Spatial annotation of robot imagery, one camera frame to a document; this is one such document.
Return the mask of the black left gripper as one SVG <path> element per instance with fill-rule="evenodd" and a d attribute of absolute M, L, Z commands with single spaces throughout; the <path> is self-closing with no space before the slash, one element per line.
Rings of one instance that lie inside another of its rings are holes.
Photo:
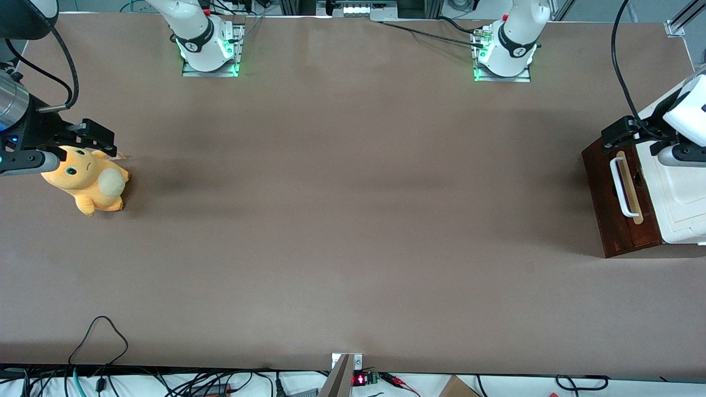
<path fill-rule="evenodd" d="M 642 130 L 646 134 L 657 137 L 668 144 L 680 143 L 679 133 L 664 120 L 664 115 L 675 105 L 680 95 L 681 87 L 672 88 L 668 93 L 653 101 L 648 106 L 634 106 L 636 116 L 623 116 L 616 121 L 616 130 L 602 130 L 601 153 L 608 155 L 623 147 L 635 145 L 635 137 L 640 137 Z M 643 128 L 636 118 L 642 121 Z"/>

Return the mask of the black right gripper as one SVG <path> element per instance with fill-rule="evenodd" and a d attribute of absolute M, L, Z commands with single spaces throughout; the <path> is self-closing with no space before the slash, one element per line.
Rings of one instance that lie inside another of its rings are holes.
<path fill-rule="evenodd" d="M 58 158 L 118 158 L 115 133 L 91 119 L 77 124 L 64 121 L 56 112 L 39 113 L 44 103 L 29 96 L 28 108 L 18 121 L 2 128 L 2 150 L 41 150 Z"/>

